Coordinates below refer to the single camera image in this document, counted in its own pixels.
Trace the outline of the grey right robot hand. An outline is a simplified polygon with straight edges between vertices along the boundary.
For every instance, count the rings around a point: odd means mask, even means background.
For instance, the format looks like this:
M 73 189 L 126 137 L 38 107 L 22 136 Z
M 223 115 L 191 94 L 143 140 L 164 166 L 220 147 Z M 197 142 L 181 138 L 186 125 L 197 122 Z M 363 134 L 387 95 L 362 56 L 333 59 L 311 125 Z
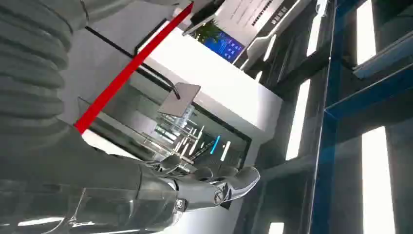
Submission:
M 247 194 L 254 167 L 216 176 L 171 176 L 109 155 L 67 130 L 0 134 L 0 231 L 3 234 L 151 234 L 184 213 Z

